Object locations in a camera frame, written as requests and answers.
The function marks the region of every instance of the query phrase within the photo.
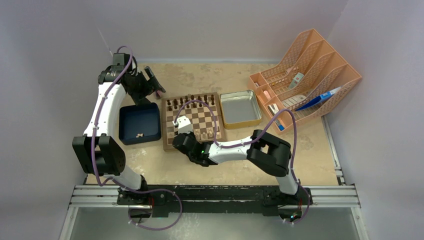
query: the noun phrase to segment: gray floor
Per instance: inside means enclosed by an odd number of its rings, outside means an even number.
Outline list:
[[[126,208],[80,208],[72,240],[358,240],[349,208],[312,208],[301,223],[291,227],[279,217],[261,214],[184,213],[170,229],[149,231],[128,224]],[[165,227],[168,218],[148,219],[150,227]]]

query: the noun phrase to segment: empty tray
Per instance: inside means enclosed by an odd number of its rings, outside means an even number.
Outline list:
[[[125,145],[161,139],[161,118],[154,102],[141,106],[124,106],[119,110],[119,139]]]
[[[219,95],[222,119],[226,129],[239,129],[258,125],[262,120],[255,93],[252,90]]]

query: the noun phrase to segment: metal frame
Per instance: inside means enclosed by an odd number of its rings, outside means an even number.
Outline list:
[[[330,150],[334,162],[334,170],[340,180],[339,186],[306,186],[310,188],[314,201],[311,208],[350,208],[354,219],[354,224],[360,240],[369,240],[368,233],[362,217],[361,205],[354,185],[346,185],[336,153],[330,127],[325,116],[321,118],[325,128]],[[60,240],[69,240],[74,227],[75,219],[79,208],[128,208],[127,205],[117,205],[118,186],[106,185],[76,185],[69,203],[65,222],[60,234]],[[132,205],[131,208],[147,209],[148,205]],[[297,208],[297,206],[286,205],[280,207]]]

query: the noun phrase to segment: peach plastic file holder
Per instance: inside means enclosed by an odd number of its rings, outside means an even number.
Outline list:
[[[297,73],[304,74],[304,77],[298,85],[289,89]],[[259,107],[268,119],[273,116],[268,105],[276,104],[281,110],[285,108],[282,101],[295,95],[306,96],[301,102],[287,107],[293,111],[296,124],[301,125],[331,112],[361,78],[315,29],[310,29],[296,37],[278,65],[250,75],[247,87],[255,92]],[[295,111],[313,98],[337,87],[341,89],[329,100]],[[272,126],[279,134],[293,127],[292,118],[287,112],[280,114],[278,120],[284,130],[279,130],[275,122]]]

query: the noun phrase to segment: cable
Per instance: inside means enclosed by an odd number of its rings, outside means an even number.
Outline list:
[[[103,105],[105,104],[105,100],[107,99],[109,92],[112,90],[112,88],[114,87],[114,85],[119,81],[119,79],[121,79],[121,77],[127,72],[128,68],[132,64],[132,60],[133,60],[133,50],[129,46],[120,46],[116,52],[119,53],[119,51],[122,48],[127,48],[129,50],[129,59],[130,60],[125,65],[124,69],[115,78],[115,80],[113,80],[112,84],[104,92],[103,97],[102,97],[102,99],[101,99],[101,101],[100,101],[100,103],[98,105],[97,112],[95,114],[93,133],[92,133],[92,136],[91,136],[91,162],[92,162],[92,166],[93,166],[93,170],[94,170],[95,179],[97,181],[97,184],[100,187],[103,187],[109,180],[112,180],[113,179],[112,177],[109,177],[104,182],[101,182],[100,181],[100,176],[99,176],[99,171],[98,171],[97,165],[96,165],[96,154],[95,154],[96,133],[97,133],[97,125],[99,124],[100,113],[102,112]],[[154,189],[154,190],[148,190],[148,191],[138,191],[138,190],[135,190],[135,189],[132,189],[132,188],[128,188],[128,187],[124,186],[123,184],[121,184],[120,182],[118,182],[118,181],[116,181],[114,179],[113,179],[113,182],[116,185],[120,186],[122,189],[128,190],[128,191],[133,192],[133,193],[136,193],[136,194],[149,194],[149,193],[162,192],[163,191],[163,192],[171,193],[178,200],[178,202],[179,202],[179,215],[178,215],[177,219],[171,225],[166,226],[166,227],[161,227],[161,228],[154,228],[154,227],[143,226],[143,225],[140,225],[140,224],[135,223],[134,221],[132,221],[131,220],[131,216],[130,216],[130,222],[132,222],[137,227],[144,228],[144,229],[147,229],[147,230],[153,230],[153,231],[160,231],[160,230],[169,229],[170,227],[172,227],[175,224],[177,224],[177,222],[180,220],[181,216],[183,215],[183,203],[181,202],[181,199],[175,194],[175,192],[173,192],[171,190],[168,190],[168,189]]]
[[[270,128],[271,124],[277,119],[277,117],[282,112],[288,112],[290,114],[291,120],[293,122],[293,134],[294,134],[294,143],[293,143],[293,152],[291,154],[290,171],[291,171],[291,175],[294,179],[294,182],[297,183],[299,188],[302,189],[306,193],[306,196],[307,196],[307,205],[306,205],[306,210],[305,210],[304,214],[302,214],[302,216],[296,222],[292,222],[292,224],[299,223],[308,214],[309,207],[311,205],[311,201],[309,199],[310,197],[309,197],[308,191],[303,186],[301,186],[300,182],[298,182],[298,179],[296,178],[296,175],[295,175],[295,171],[293,170],[293,166],[294,166],[294,162],[295,162],[296,146],[297,146],[297,142],[298,142],[298,129],[296,127],[296,119],[295,119],[295,115],[293,114],[293,112],[288,110],[287,108],[281,109],[271,118],[271,120],[268,122],[268,124],[262,130],[262,132],[260,132],[260,134],[255,139],[253,139],[252,141],[247,141],[247,142],[244,142],[243,144],[238,143],[238,144],[234,144],[234,145],[225,146],[225,145],[221,145],[217,142],[217,121],[215,119],[214,112],[212,111],[211,107],[209,107],[209,105],[207,105],[205,102],[203,102],[201,100],[194,99],[194,100],[190,100],[190,101],[184,103],[181,106],[181,108],[179,109],[178,113],[176,114],[174,123],[177,122],[177,118],[180,115],[181,111],[184,109],[184,107],[186,105],[190,104],[190,103],[200,103],[200,104],[205,105],[207,107],[207,109],[209,109],[210,114],[212,115],[213,123],[214,123],[214,126],[213,126],[213,131],[214,131],[213,142],[217,146],[219,146],[220,148],[223,148],[223,149],[231,149],[231,148],[235,148],[235,147],[240,147],[240,146],[256,143],[257,141],[259,141],[260,138],[262,138],[262,136],[267,132],[268,128]]]

